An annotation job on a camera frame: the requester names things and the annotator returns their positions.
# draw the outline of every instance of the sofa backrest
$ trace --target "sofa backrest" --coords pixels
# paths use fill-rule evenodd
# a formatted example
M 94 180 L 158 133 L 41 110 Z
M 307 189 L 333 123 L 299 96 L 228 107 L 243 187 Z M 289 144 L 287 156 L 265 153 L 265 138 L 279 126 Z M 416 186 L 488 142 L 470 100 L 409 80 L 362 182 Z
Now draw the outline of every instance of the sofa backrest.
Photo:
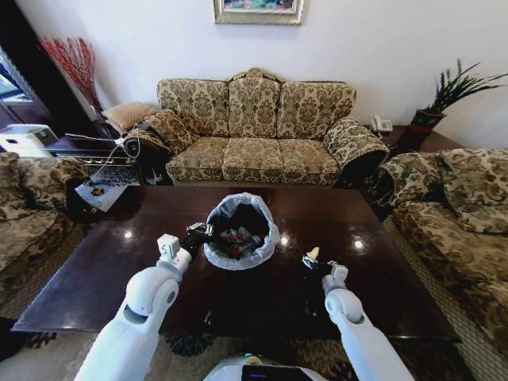
M 248 71 L 229 81 L 229 134 L 231 137 L 274 138 L 280 82 L 262 71 Z
M 197 79 L 163 79 L 157 84 L 160 107 L 175 111 L 201 137 L 229 136 L 228 84 Z
M 322 140 L 356 100 L 354 87 L 344 82 L 286 82 L 282 85 L 277 137 Z
M 163 79 L 157 98 L 202 137 L 322 140 L 349 115 L 356 90 L 344 82 L 284 82 L 253 68 L 228 82 Z

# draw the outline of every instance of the telephone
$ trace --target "telephone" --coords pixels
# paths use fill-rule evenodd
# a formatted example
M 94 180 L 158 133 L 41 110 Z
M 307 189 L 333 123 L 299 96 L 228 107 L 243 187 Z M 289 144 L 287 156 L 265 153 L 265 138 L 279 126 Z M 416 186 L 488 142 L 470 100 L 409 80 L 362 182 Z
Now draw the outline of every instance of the telephone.
M 381 120 L 380 117 L 374 115 L 374 119 L 371 121 L 371 130 L 375 133 L 390 133 L 394 128 L 391 125 L 391 121 Z

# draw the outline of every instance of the white wall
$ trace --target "white wall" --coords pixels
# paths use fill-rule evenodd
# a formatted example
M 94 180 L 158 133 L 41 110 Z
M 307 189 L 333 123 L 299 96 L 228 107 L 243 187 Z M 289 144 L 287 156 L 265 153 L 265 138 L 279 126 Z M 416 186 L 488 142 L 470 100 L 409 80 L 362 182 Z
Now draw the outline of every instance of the white wall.
M 17 0 L 41 37 L 85 37 L 105 107 L 156 104 L 162 78 L 225 79 L 261 67 L 285 79 L 345 80 L 353 113 L 406 124 L 457 57 L 508 71 L 506 0 L 307 0 L 304 24 L 216 25 L 213 0 Z M 437 131 L 470 147 L 508 147 L 508 87 L 447 110 Z

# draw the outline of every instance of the picture frame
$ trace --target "picture frame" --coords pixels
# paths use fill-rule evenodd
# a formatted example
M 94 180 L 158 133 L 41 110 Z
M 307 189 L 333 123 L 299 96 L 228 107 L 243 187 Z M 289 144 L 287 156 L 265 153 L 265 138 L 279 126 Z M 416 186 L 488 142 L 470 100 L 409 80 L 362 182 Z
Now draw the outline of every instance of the picture frame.
M 301 25 L 304 0 L 214 0 L 217 24 Z

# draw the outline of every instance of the coffee table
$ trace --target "coffee table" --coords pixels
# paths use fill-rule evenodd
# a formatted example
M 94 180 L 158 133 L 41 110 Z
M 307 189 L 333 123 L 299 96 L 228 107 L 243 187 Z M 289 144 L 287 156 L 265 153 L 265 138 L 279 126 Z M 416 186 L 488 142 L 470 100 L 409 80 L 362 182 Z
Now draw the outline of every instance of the coffee table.
M 128 187 L 13 330 L 100 331 L 131 276 L 157 261 L 159 236 L 183 237 L 227 194 L 242 191 L 265 200 L 283 240 L 270 260 L 248 271 L 214 267 L 200 252 L 160 333 L 339 339 L 320 279 L 301 264 L 303 253 L 319 246 L 322 260 L 348 267 L 348 288 L 389 338 L 458 341 L 356 190 Z

